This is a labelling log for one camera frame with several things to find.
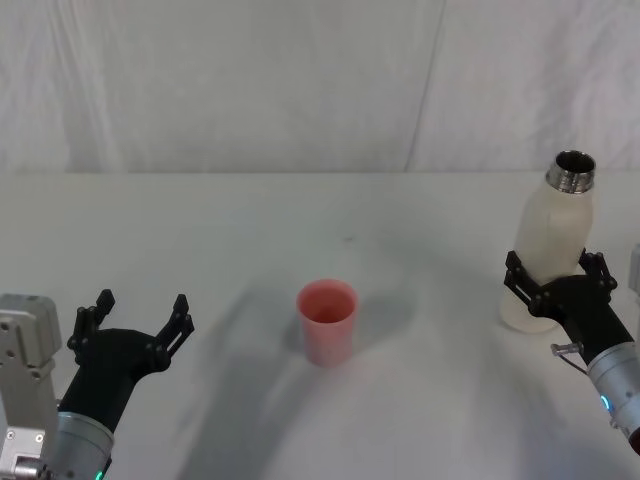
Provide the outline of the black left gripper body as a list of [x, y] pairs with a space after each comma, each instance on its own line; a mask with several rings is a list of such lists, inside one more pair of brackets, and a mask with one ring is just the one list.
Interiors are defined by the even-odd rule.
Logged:
[[72, 336], [67, 346], [78, 365], [60, 404], [61, 413], [79, 414], [114, 431], [136, 384], [168, 369], [167, 349], [139, 331], [106, 329]]

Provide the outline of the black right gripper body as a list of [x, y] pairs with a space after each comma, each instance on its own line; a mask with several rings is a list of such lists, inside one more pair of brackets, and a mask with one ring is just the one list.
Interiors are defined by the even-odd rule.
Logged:
[[532, 315], [555, 320], [580, 355], [591, 363], [599, 354], [633, 337], [610, 306], [611, 294], [604, 280], [587, 275], [561, 277], [532, 293]]

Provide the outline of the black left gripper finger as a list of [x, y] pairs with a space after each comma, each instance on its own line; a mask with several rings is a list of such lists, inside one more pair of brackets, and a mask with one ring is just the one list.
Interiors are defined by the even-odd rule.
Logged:
[[111, 289], [103, 289], [94, 305], [78, 307], [72, 335], [68, 339], [68, 348], [79, 351], [99, 329], [105, 317], [115, 305], [115, 297]]
[[147, 360], [152, 371], [165, 371], [171, 365], [174, 354], [194, 332], [185, 294], [179, 294], [168, 322], [146, 347]]

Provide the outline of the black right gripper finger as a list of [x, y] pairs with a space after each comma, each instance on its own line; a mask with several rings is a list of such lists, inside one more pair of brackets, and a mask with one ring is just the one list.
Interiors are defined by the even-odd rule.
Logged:
[[574, 296], [580, 300], [610, 300], [612, 292], [618, 287], [618, 282], [612, 276], [604, 254], [583, 249], [578, 266], [580, 272], [575, 281]]
[[531, 315], [540, 315], [543, 307], [541, 287], [529, 276], [514, 250], [507, 253], [504, 285], [524, 304]]

